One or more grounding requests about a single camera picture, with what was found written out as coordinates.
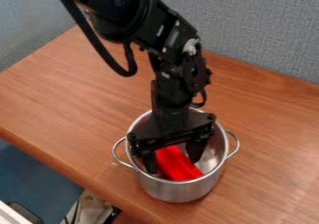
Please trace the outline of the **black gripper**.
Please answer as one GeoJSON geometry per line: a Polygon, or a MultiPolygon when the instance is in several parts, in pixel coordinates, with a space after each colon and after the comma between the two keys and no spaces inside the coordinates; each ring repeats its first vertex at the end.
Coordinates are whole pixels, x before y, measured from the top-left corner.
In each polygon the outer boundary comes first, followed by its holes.
{"type": "Polygon", "coordinates": [[[156,151],[186,144],[190,161],[200,160],[211,136],[215,134],[217,115],[196,111],[204,106],[207,92],[190,92],[178,81],[151,82],[152,109],[146,120],[127,134],[132,155],[142,157],[148,174],[158,172],[156,151]]]}

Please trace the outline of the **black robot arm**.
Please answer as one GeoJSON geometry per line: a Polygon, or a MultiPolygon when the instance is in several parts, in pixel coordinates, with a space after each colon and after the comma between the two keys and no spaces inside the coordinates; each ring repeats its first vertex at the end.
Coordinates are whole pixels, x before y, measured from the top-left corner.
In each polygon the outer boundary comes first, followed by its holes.
{"type": "Polygon", "coordinates": [[[215,133],[217,116],[196,111],[204,103],[212,71],[202,56],[198,30],[160,0],[60,0],[68,14],[108,64],[123,77],[138,73],[132,44],[147,52],[151,81],[151,116],[127,135],[132,155],[150,174],[158,172],[156,151],[178,143],[199,161],[215,133]]]}

